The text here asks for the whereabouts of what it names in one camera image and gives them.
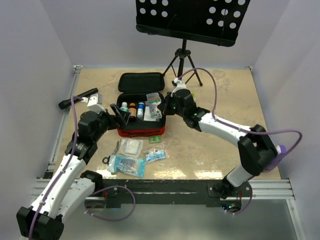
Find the white green medicine bottle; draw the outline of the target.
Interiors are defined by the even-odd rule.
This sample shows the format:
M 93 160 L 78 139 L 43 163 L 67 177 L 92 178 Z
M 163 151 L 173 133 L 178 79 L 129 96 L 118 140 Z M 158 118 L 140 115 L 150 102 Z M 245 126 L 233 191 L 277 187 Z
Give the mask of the white green medicine bottle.
M 122 102 L 122 103 L 121 103 L 120 110 L 123 111 L 123 112 L 128 112 L 128 111 L 129 111 L 129 109 L 128 109 L 128 103 L 127 103 L 127 102 Z

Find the white gauze plastic bag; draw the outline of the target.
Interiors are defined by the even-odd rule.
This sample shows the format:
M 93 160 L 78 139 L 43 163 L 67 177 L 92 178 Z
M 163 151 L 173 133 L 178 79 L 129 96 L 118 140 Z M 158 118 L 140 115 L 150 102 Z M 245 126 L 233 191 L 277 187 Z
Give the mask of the white gauze plastic bag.
M 120 141 L 118 153 L 131 158 L 138 158 L 141 154 L 143 144 L 143 140 L 123 138 Z

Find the brown medicine bottle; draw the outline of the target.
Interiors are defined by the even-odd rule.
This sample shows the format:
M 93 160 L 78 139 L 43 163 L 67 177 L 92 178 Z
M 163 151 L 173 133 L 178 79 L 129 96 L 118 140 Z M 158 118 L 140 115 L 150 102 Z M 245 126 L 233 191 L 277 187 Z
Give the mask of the brown medicine bottle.
M 137 118 L 137 108 L 134 102 L 131 102 L 128 107 L 129 118 L 136 119 Z

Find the bandage strips plastic bag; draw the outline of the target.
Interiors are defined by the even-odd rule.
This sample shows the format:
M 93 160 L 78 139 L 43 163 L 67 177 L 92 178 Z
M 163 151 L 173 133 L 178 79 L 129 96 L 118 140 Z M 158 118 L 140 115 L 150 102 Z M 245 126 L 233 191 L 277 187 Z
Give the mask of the bandage strips plastic bag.
M 160 95 L 157 92 L 146 95 L 147 101 L 144 110 L 144 121 L 155 122 L 162 118 L 162 113 L 158 109 L 158 105 L 162 103 Z

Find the white blue medicine bottle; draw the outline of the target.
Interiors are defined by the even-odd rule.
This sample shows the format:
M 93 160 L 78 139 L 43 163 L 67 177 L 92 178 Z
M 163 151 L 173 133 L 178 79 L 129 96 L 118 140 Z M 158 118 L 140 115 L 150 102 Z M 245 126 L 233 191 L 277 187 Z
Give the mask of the white blue medicine bottle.
M 139 102 L 137 107 L 137 114 L 136 114 L 137 118 L 142 119 L 144 117 L 144 109 L 145 109 L 145 103 Z

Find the red black medicine kit case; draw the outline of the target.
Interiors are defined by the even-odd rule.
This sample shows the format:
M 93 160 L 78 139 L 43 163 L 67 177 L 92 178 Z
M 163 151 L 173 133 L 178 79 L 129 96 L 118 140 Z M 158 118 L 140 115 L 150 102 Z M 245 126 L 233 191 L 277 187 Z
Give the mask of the red black medicine kit case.
M 147 94 L 158 93 L 163 100 L 161 91 L 165 88 L 165 80 L 160 72 L 127 72 L 121 75 L 118 83 L 118 96 L 116 105 L 121 107 L 123 102 L 128 105 L 147 101 Z M 146 121 L 144 119 L 130 119 L 127 125 L 117 129 L 118 135 L 124 138 L 138 138 L 161 136 L 165 132 L 166 117 L 160 120 Z

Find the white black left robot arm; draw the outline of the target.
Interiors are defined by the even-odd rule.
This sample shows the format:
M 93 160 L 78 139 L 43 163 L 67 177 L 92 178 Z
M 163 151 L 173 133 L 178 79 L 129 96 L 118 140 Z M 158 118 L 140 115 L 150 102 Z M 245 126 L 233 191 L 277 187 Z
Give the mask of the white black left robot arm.
M 75 131 L 60 166 L 51 180 L 29 207 L 21 207 L 16 219 L 20 233 L 30 240 L 58 240 L 65 222 L 89 195 L 99 196 L 104 190 L 102 176 L 83 171 L 98 149 L 98 140 L 108 130 L 125 126 L 129 113 L 115 104 L 111 115 L 101 105 L 75 117 Z

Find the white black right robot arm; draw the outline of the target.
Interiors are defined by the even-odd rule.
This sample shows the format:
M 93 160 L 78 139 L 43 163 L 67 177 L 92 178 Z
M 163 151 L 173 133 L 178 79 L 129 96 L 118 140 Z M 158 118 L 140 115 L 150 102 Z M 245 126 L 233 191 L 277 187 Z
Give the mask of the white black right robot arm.
M 208 109 L 197 106 L 187 89 L 168 92 L 157 108 L 163 115 L 182 117 L 191 129 L 212 134 L 238 148 L 240 165 L 222 180 L 222 189 L 227 196 L 235 196 L 244 182 L 259 176 L 279 154 L 264 127 L 258 124 L 254 127 L 236 126 L 214 116 Z

